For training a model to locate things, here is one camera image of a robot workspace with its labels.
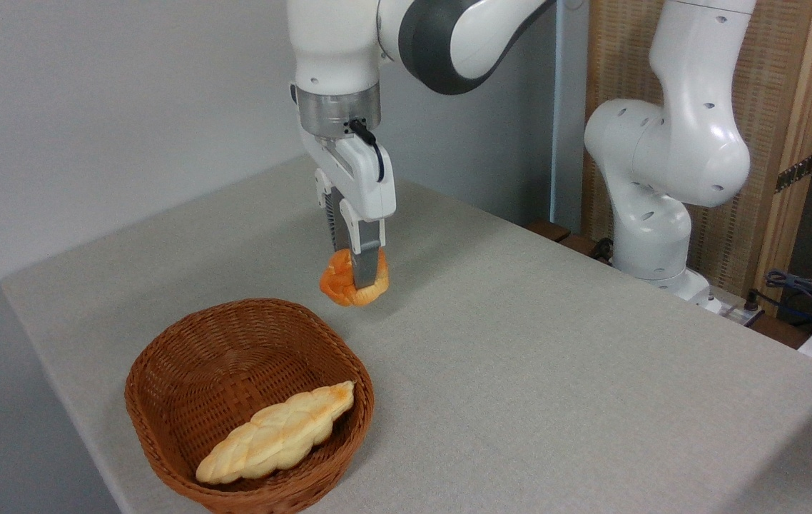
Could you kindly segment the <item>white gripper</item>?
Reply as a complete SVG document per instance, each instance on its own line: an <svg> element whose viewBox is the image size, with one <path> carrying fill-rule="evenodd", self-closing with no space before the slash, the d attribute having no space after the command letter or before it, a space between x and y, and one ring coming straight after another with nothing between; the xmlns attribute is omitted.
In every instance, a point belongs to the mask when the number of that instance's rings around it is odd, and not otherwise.
<svg viewBox="0 0 812 514"><path fill-rule="evenodd" d="M381 144L366 144L358 136L321 138L308 131L300 136L318 166L318 205L325 212L333 251L348 250L356 289L373 286L379 275L380 250L386 245L384 218L397 207L389 153ZM337 203L337 192L346 199Z"/></svg>

